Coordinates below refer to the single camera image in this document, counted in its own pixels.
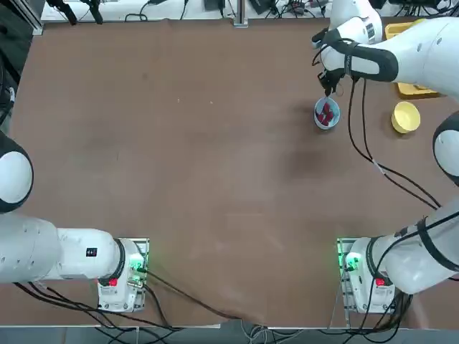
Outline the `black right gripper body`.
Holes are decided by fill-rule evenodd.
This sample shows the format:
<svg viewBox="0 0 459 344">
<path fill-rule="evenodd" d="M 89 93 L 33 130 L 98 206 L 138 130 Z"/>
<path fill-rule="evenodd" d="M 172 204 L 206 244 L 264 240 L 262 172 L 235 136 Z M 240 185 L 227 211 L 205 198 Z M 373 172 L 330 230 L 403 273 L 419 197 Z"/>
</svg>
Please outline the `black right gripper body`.
<svg viewBox="0 0 459 344">
<path fill-rule="evenodd" d="M 340 74 L 324 70 L 318 74 L 318 80 L 322 87 L 336 87 L 340 81 Z"/>
</svg>

